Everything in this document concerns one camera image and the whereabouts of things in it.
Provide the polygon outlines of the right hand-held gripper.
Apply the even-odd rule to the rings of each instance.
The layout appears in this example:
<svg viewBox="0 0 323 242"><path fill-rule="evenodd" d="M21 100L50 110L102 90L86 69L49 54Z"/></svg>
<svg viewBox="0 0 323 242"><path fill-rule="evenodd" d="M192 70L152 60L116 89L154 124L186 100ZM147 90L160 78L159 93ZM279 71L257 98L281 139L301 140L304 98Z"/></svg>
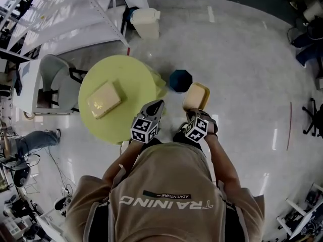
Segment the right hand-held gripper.
<svg viewBox="0 0 323 242"><path fill-rule="evenodd" d="M186 111L188 126L185 136L193 142L199 142L207 135L217 135L218 126L207 112L193 108Z"/></svg>

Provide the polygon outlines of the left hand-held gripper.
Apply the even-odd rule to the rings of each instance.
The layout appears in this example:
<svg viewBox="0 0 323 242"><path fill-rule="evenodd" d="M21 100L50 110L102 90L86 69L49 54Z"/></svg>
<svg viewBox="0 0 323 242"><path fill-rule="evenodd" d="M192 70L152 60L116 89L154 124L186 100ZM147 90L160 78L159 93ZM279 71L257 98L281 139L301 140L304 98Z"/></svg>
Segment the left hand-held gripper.
<svg viewBox="0 0 323 242"><path fill-rule="evenodd" d="M158 134L158 125L164 106L164 100L155 100L143 105L132 122L132 140L147 144Z"/></svg>

